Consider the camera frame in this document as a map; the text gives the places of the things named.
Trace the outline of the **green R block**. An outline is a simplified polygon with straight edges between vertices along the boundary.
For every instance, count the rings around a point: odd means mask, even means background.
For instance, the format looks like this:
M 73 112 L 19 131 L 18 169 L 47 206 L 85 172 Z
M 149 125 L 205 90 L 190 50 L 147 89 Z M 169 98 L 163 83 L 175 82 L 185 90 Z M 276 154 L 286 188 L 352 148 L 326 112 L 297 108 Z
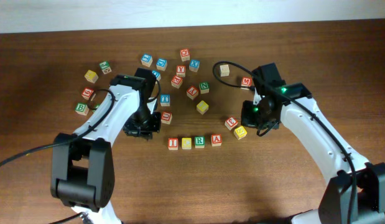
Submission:
M 195 136 L 195 147 L 201 149 L 205 147 L 205 137 L 204 136 Z

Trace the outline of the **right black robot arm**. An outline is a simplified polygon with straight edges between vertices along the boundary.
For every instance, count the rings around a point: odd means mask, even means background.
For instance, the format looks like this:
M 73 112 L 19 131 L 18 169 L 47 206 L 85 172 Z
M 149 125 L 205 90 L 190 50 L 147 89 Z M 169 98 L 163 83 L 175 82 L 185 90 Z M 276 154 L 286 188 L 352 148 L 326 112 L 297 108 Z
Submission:
M 263 87 L 244 101 L 241 123 L 263 136 L 283 124 L 308 151 L 326 183 L 317 209 L 286 223 L 385 223 L 385 163 L 372 164 L 327 121 L 301 83 Z

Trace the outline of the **red A block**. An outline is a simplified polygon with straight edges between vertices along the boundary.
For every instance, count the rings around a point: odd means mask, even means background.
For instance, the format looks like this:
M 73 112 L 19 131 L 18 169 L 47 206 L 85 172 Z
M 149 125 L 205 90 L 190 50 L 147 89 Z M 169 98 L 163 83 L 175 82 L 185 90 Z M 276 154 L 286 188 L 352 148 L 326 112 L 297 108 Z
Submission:
M 222 145 L 222 136 L 220 134 L 212 134 L 211 135 L 211 145 L 213 147 L 221 146 Z

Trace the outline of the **red I block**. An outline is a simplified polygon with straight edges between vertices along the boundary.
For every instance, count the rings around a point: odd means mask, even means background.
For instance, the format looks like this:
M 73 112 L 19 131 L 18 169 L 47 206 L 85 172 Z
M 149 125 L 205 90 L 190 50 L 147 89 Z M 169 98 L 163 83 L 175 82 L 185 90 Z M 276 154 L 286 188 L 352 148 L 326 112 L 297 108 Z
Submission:
M 168 149 L 175 151 L 179 148 L 179 140 L 177 138 L 168 138 Z

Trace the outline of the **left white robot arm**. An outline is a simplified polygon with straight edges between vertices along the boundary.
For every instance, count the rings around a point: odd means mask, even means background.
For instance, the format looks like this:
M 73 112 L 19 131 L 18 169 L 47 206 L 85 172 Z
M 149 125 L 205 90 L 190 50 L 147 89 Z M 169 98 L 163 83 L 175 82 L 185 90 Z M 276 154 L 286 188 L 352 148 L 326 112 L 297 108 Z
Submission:
M 159 82 L 147 74 L 118 75 L 90 119 L 73 134 L 54 140 L 50 193 L 79 213 L 84 223 L 121 223 L 110 202 L 114 190 L 112 146 L 120 132 L 152 139 L 160 130 Z

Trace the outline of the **yellow C block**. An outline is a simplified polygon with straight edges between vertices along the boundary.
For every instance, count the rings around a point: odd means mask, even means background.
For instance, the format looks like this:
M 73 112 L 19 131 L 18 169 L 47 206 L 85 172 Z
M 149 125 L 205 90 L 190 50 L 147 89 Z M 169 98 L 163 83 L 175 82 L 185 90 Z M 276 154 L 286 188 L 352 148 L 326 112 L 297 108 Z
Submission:
M 182 138 L 182 149 L 191 150 L 192 148 L 192 139 L 191 138 Z

